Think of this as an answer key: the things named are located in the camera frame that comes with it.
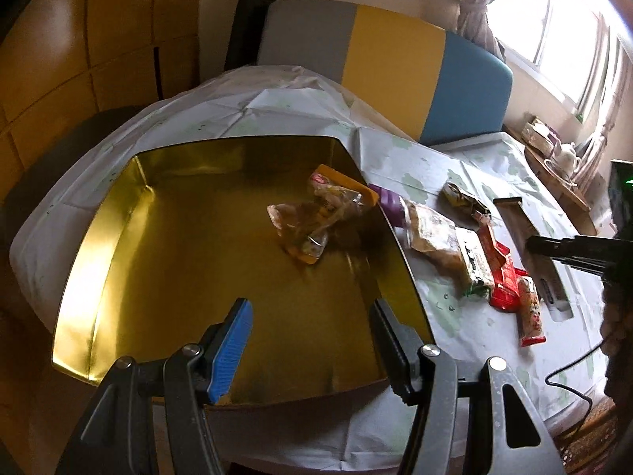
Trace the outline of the white red Kiss packet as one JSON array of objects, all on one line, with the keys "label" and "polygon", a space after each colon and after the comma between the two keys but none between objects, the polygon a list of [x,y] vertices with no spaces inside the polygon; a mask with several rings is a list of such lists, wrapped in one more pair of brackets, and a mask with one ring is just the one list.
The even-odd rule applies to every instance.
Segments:
[{"label": "white red Kiss packet", "polygon": [[522,348],[546,341],[541,317],[541,303],[535,284],[530,277],[523,275],[517,280],[520,300],[519,315],[521,335],[519,345]]}]

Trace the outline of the round cake snack packet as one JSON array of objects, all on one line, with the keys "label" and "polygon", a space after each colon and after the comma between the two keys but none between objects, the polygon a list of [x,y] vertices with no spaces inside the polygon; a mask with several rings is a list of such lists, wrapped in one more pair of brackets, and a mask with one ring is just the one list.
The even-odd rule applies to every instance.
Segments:
[{"label": "round cake snack packet", "polygon": [[408,245],[426,255],[443,269],[459,272],[464,268],[455,223],[434,209],[404,200],[404,230]]}]

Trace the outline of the purple snack packet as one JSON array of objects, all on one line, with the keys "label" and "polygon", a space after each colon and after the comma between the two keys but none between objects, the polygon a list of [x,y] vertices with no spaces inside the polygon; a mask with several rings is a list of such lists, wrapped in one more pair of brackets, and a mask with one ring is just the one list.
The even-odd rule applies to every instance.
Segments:
[{"label": "purple snack packet", "polygon": [[393,227],[404,228],[406,225],[406,213],[404,212],[404,199],[397,193],[370,183],[369,188],[378,194],[379,204]]}]

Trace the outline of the brown box lid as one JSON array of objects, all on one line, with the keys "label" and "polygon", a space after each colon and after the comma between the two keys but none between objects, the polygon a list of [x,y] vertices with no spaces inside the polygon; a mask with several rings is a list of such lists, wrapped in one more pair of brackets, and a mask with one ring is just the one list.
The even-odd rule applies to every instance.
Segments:
[{"label": "brown box lid", "polygon": [[571,304],[559,272],[549,257],[532,253],[527,248],[528,239],[538,237],[538,230],[523,211],[521,198],[495,198],[493,204],[511,235],[520,260],[538,290],[538,296],[546,305],[555,322],[573,317]]}]

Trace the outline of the wooden side table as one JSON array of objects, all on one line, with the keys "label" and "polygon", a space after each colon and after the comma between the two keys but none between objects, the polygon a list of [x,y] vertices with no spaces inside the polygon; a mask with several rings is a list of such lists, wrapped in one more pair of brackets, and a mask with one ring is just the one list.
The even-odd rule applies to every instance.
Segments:
[{"label": "wooden side table", "polygon": [[538,154],[538,150],[534,150],[531,146],[527,145],[519,136],[518,132],[515,132],[506,125],[502,127],[502,130],[523,144],[523,147],[525,147],[525,158],[529,167],[535,173],[535,176],[538,177],[538,180],[546,186],[547,190],[559,203],[565,214],[576,227],[576,230],[583,235],[595,236],[597,229],[590,218],[590,206],[583,197],[582,192],[580,192],[576,186],[571,186],[570,183],[565,182],[552,171],[546,165],[545,160]]}]

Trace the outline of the white teapot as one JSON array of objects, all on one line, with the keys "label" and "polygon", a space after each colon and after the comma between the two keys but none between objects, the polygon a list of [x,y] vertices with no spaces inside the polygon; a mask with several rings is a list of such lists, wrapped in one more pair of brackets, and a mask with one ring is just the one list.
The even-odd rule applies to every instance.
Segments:
[{"label": "white teapot", "polygon": [[545,165],[557,176],[564,179],[571,179],[578,168],[580,157],[577,155],[574,142],[558,144]]}]

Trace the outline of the large red snack packet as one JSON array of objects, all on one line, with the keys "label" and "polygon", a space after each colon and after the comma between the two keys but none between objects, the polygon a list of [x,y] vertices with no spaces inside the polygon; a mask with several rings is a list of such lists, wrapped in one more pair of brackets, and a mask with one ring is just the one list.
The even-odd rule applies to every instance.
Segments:
[{"label": "large red snack packet", "polygon": [[478,236],[493,274],[490,304],[499,311],[518,312],[520,296],[517,278],[524,275],[525,271],[515,268],[511,249],[498,242],[493,234],[493,224],[490,218],[482,217],[479,219]]}]

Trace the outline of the white green patterned tablecloth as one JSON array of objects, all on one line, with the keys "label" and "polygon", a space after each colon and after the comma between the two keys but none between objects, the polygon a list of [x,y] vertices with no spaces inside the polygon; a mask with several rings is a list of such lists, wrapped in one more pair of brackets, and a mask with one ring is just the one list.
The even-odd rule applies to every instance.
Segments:
[{"label": "white green patterned tablecloth", "polygon": [[550,432],[583,418],[589,399],[604,397],[602,355],[594,353],[603,306],[597,277],[563,268],[568,302],[544,309],[545,341],[523,346],[519,322],[459,289],[449,256],[459,239],[477,232],[520,253],[498,212],[483,222],[451,205],[452,184],[491,204],[519,198],[534,229],[552,237],[574,226],[530,171],[523,147],[502,132],[429,148],[406,139],[361,99],[299,66],[251,66],[144,109],[55,172],[55,184],[36,200],[9,248],[21,293],[47,327],[57,322],[62,292],[80,242],[115,176],[135,153],[198,139],[255,135],[315,135],[340,139],[363,175],[393,191],[409,210],[400,229],[417,289],[438,341],[453,356],[510,362]]}]

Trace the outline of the green cracker packet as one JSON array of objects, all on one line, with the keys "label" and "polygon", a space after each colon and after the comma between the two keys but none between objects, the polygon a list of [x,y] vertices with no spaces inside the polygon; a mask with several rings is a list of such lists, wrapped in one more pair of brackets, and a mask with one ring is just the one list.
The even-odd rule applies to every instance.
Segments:
[{"label": "green cracker packet", "polygon": [[478,234],[464,227],[456,228],[456,237],[464,267],[460,271],[461,285],[466,296],[476,295],[490,300],[495,287]]}]

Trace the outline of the tissue box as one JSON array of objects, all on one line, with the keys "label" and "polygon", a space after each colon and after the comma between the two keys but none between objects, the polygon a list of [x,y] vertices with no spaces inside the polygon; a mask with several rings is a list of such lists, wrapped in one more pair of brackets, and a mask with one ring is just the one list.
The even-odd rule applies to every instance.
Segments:
[{"label": "tissue box", "polygon": [[521,139],[531,148],[549,158],[560,144],[560,137],[537,116],[525,123],[520,131]]}]

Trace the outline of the dark gold foil snack packet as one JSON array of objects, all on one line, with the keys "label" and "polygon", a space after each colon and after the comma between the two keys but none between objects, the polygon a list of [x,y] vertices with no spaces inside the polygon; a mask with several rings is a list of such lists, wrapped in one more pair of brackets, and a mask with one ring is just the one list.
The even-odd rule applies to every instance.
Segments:
[{"label": "dark gold foil snack packet", "polygon": [[453,208],[475,219],[475,221],[489,219],[491,216],[490,210],[480,200],[462,190],[456,183],[446,181],[442,188],[442,194]]}]

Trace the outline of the clear orange snack bag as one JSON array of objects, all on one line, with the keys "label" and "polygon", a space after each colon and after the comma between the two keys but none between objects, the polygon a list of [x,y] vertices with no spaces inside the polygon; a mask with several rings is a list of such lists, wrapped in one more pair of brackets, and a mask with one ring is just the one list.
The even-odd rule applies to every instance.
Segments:
[{"label": "clear orange snack bag", "polygon": [[330,240],[330,231],[339,222],[359,218],[377,206],[379,194],[325,164],[310,175],[308,189],[311,201],[273,204],[266,210],[285,252],[314,265]]}]

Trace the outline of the window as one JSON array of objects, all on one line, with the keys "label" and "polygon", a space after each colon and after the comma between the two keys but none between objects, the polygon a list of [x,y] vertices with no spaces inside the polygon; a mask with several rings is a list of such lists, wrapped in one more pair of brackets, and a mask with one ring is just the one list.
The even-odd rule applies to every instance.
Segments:
[{"label": "window", "polygon": [[619,83],[624,23],[608,0],[493,0],[487,16],[506,59],[582,124]]}]

